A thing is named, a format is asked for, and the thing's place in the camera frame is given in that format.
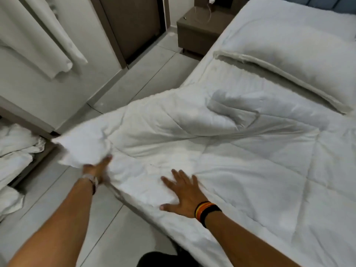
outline curtain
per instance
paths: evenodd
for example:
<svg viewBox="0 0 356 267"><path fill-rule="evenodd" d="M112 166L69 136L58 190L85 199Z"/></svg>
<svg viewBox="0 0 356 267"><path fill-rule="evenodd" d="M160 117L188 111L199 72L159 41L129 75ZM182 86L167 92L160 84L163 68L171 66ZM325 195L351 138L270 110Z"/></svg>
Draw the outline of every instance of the curtain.
<svg viewBox="0 0 356 267"><path fill-rule="evenodd" d="M86 64L86 58L60 25L46 0L24 1L47 30L19 0L0 0L0 40L51 79L61 71L68 72L73 62Z"/></svg>

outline gray headboard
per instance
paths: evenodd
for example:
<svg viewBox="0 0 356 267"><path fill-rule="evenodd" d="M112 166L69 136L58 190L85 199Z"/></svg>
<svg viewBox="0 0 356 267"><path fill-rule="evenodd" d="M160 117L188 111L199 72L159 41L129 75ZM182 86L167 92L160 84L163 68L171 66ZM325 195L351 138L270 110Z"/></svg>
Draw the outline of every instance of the gray headboard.
<svg viewBox="0 0 356 267"><path fill-rule="evenodd" d="M356 0L287 0L289 2L304 4L325 10L334 10L338 13L356 14Z"/></svg>

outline black pants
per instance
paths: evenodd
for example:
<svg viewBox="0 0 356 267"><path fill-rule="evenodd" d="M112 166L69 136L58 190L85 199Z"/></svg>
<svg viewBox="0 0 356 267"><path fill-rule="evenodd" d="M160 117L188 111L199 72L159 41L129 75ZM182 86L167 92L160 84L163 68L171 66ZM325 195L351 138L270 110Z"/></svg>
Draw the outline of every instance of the black pants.
<svg viewBox="0 0 356 267"><path fill-rule="evenodd" d="M178 253L177 256L161 252L150 252L142 256L137 267L198 267L198 263L187 252Z"/></svg>

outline white wall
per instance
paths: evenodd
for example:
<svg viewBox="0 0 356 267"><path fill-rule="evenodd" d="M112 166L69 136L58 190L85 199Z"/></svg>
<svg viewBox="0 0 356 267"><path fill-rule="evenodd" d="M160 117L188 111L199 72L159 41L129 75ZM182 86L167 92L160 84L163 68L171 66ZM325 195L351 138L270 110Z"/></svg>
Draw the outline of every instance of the white wall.
<svg viewBox="0 0 356 267"><path fill-rule="evenodd" d="M168 3L171 26L174 27L177 26L177 20L194 6L194 0L168 0Z"/></svg>
<svg viewBox="0 0 356 267"><path fill-rule="evenodd" d="M90 0L54 1L61 25L89 63L50 80L13 50L0 47L0 96L56 129L121 67Z"/></svg>

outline pillow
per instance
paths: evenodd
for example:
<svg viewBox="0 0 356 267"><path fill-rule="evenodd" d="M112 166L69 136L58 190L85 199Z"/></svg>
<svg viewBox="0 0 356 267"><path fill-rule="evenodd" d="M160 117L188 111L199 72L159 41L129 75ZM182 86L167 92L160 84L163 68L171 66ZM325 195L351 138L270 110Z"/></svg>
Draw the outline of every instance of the pillow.
<svg viewBox="0 0 356 267"><path fill-rule="evenodd" d="M356 43L275 20L245 24L214 56L253 62L309 89L342 113L356 107Z"/></svg>

